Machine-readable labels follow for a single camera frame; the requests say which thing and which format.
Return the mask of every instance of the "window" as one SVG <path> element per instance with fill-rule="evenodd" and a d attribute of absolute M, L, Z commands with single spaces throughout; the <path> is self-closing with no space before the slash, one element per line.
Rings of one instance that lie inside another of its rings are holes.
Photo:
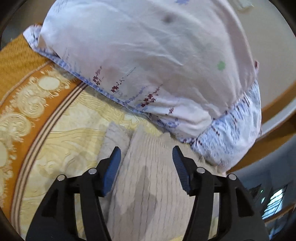
<path fill-rule="evenodd" d="M 262 215 L 262 219 L 266 219 L 266 218 L 276 214 L 277 212 L 279 212 L 282 209 L 283 197 L 284 197 L 286 189 L 287 189 L 287 185 L 272 195 L 269 203 L 267 204 L 267 208 L 264 210 L 264 214 Z"/>

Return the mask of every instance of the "pillow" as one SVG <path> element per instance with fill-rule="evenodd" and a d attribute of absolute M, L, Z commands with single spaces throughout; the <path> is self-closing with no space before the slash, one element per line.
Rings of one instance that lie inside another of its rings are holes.
<path fill-rule="evenodd" d="M 179 138 L 201 134 L 256 78 L 227 0 L 57 0 L 37 40 L 39 53 Z"/>

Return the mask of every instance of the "metal bolt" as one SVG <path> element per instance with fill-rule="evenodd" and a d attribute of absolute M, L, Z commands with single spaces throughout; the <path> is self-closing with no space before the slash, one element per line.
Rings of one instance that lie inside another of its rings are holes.
<path fill-rule="evenodd" d="M 233 181 L 236 180 L 236 178 L 237 178 L 237 176 L 234 175 L 234 174 L 229 174 L 228 177 L 229 177 L 230 180 L 233 180 Z"/>
<path fill-rule="evenodd" d="M 197 170 L 197 172 L 200 173 L 200 174 L 205 173 L 205 169 L 204 169 L 203 167 L 198 167 L 196 170 Z"/>
<path fill-rule="evenodd" d="M 59 175 L 58 177 L 57 177 L 57 180 L 58 181 L 63 181 L 65 179 L 65 175 Z"/>
<path fill-rule="evenodd" d="M 96 173 L 96 169 L 95 168 L 89 169 L 89 174 L 95 174 L 95 173 Z"/>

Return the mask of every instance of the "white wall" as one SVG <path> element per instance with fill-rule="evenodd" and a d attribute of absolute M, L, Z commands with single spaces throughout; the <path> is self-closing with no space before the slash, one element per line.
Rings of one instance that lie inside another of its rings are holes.
<path fill-rule="evenodd" d="M 269 0 L 251 2 L 253 8 L 245 12 L 237 11 L 237 14 L 253 57 L 260 62 L 258 83 L 264 107 L 296 79 L 296 37 Z"/>

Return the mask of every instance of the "yellow bedspread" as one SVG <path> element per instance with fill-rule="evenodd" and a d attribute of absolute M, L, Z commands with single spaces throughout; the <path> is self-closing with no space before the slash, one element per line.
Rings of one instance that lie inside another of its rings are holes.
<path fill-rule="evenodd" d="M 33 52 L 23 36 L 0 52 L 0 83 L 0 206 L 23 237 L 60 173 L 81 175 L 96 165 L 111 121 L 161 134 Z"/>

